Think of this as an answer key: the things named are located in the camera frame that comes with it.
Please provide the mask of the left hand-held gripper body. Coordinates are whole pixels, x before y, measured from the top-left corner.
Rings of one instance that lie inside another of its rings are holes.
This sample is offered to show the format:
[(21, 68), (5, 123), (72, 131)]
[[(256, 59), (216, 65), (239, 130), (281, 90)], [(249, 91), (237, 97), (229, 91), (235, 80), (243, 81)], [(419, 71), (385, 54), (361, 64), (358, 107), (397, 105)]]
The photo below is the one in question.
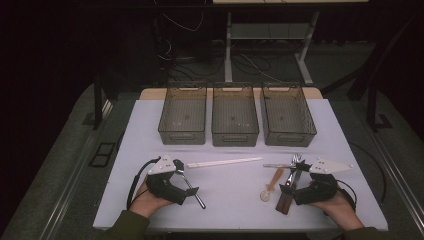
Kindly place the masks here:
[(170, 179), (176, 171), (176, 166), (168, 154), (159, 160), (147, 173), (146, 185), (156, 197), (182, 205), (187, 194), (182, 189), (174, 186)]

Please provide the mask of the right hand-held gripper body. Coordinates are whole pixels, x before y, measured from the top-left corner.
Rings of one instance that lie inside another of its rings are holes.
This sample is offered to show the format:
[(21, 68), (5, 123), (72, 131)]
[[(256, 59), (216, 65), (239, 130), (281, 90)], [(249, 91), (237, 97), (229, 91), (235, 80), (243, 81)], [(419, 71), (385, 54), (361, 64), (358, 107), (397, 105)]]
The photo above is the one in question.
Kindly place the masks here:
[(308, 187), (296, 189), (293, 198), (297, 205), (326, 201), (337, 192), (337, 181), (334, 173), (352, 170), (353, 166), (335, 161), (317, 159), (311, 164), (311, 183)]

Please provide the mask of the metal spoon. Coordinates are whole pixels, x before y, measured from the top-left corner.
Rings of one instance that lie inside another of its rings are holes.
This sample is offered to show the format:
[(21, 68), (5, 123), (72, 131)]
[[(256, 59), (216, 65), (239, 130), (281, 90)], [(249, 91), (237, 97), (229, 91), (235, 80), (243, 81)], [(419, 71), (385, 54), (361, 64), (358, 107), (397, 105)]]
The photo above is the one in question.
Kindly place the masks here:
[[(185, 181), (185, 183), (187, 184), (187, 186), (189, 187), (189, 189), (194, 189), (191, 185), (191, 183), (188, 181), (188, 179), (186, 178), (185, 174), (184, 174), (184, 170), (182, 169), (177, 169), (176, 173), (179, 174)], [(196, 198), (197, 202), (199, 203), (200, 207), (202, 209), (206, 209), (206, 205), (204, 203), (204, 201), (200, 198), (200, 196), (197, 194), (197, 192), (194, 194), (194, 197)]]

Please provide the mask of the wooden spoon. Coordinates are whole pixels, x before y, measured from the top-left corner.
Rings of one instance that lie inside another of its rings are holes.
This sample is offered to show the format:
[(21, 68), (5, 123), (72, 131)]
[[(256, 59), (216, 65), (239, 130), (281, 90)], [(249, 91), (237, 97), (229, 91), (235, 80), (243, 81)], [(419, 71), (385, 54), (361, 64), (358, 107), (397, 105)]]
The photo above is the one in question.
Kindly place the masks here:
[(275, 190), (275, 185), (279, 182), (279, 179), (284, 173), (283, 168), (278, 168), (271, 181), (266, 185), (265, 189), (260, 193), (260, 199), (263, 202), (268, 202), (270, 200), (271, 193)]

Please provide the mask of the transparent grey plastic bin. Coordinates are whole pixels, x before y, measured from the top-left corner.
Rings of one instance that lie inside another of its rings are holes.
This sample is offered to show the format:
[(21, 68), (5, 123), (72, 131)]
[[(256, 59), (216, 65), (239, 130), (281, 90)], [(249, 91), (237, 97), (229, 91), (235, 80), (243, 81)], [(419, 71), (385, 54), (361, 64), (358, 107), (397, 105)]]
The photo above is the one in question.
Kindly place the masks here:
[(260, 93), (265, 144), (308, 147), (317, 134), (298, 83), (263, 83)]
[(165, 145), (203, 145), (206, 124), (207, 83), (170, 82), (158, 132)]
[(247, 82), (213, 85), (212, 143), (215, 147), (254, 147), (259, 124), (253, 86)]

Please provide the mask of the person's right hand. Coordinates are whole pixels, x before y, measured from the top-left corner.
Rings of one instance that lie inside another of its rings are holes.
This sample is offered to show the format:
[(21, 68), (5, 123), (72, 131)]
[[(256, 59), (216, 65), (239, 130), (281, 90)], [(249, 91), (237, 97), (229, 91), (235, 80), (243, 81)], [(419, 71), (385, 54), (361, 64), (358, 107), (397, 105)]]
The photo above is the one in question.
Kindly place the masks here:
[(332, 221), (344, 231), (356, 230), (364, 227), (364, 224), (356, 215), (349, 201), (340, 192), (337, 192), (335, 196), (329, 200), (312, 203), (312, 206), (323, 210)]

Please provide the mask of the person's left hand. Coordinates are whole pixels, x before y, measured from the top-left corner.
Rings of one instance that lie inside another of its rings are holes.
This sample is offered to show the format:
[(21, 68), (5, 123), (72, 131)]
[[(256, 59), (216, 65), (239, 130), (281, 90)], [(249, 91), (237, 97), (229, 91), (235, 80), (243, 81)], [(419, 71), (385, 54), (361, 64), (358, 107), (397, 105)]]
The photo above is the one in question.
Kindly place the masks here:
[(150, 218), (158, 210), (169, 205), (171, 205), (170, 201), (153, 195), (149, 191), (146, 183), (143, 182), (137, 190), (137, 195), (131, 202), (129, 210), (145, 218)]

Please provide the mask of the white table sheet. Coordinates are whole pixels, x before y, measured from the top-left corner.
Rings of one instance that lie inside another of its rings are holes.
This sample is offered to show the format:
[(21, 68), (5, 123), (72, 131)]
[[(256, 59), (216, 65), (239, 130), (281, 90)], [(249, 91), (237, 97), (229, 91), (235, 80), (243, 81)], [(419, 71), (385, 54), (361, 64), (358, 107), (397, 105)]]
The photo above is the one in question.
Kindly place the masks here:
[(292, 205), (284, 215), (276, 210), (280, 193), (268, 202), (260, 193), (272, 179), (275, 165), (287, 164), (294, 154), (312, 163), (325, 159), (353, 166), (338, 179), (357, 194), (356, 212), (367, 226), (387, 230), (388, 223), (359, 168), (330, 103), (313, 99), (308, 103), (317, 134), (306, 148), (267, 146), (215, 147), (165, 145), (157, 131), (163, 103), (139, 100), (135, 103), (120, 149), (94, 220), (94, 227), (111, 227), (126, 207), (133, 178), (148, 171), (148, 162), (168, 154), (186, 165), (185, 176), (204, 201), (202, 209), (195, 197), (182, 205), (159, 210), (151, 219), (150, 231), (163, 232), (309, 232), (330, 230), (334, 223), (315, 207)]

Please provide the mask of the large black metal stand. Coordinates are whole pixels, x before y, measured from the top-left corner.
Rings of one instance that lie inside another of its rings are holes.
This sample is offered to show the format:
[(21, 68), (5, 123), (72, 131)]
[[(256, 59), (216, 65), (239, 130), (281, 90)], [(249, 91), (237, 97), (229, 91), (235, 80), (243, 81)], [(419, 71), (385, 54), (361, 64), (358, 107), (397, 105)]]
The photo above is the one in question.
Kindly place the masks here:
[(366, 62), (321, 92), (327, 94), (350, 83), (348, 98), (367, 97), (366, 121), (377, 130), (389, 126), (386, 119), (376, 116), (377, 93), (381, 91), (413, 129), (424, 134), (424, 5), (383, 14), (374, 38), (376, 45)]

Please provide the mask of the aluminium floor rail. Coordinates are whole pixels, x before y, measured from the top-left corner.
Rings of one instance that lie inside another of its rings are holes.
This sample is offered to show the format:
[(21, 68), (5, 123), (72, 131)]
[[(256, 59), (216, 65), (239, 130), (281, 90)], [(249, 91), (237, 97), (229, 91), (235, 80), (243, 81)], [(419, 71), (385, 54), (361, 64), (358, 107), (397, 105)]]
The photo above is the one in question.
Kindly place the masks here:
[(424, 237), (424, 143), (407, 126), (366, 130), (388, 178), (382, 208), (389, 226), (408, 227)]
[(78, 188), (78, 184), (82, 179), (83, 173), (88, 166), (88, 162), (91, 159), (92, 151), (99, 142), (99, 138), (112, 109), (113, 104), (109, 100), (106, 100), (103, 104), (101, 104), (100, 123), (95, 130), (89, 131), (83, 148), (73, 165), (72, 172), (54, 205), (53, 212), (51, 213), (45, 227), (43, 228), (39, 240), (54, 240), (61, 222), (66, 215), (68, 207), (73, 199), (76, 189)]

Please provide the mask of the white metal table frame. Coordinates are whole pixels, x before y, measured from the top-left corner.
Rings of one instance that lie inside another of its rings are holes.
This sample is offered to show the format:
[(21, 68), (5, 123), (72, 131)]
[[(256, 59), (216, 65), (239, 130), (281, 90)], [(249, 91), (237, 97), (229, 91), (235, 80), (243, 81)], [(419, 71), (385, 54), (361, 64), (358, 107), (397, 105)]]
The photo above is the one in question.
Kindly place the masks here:
[[(227, 7), (226, 40), (224, 72), (225, 81), (233, 81), (231, 47), (234, 40), (300, 40), (302, 47), (294, 54), (297, 67), (306, 85), (312, 85), (305, 58), (319, 20), (325, 7), (353, 6), (367, 3), (368, 0), (212, 0), (215, 7)], [(296, 7), (310, 7), (307, 15), (309, 21), (287, 20), (284, 23), (234, 23), (232, 14), (241, 8), (252, 8), (253, 11), (288, 11), (287, 17)]]

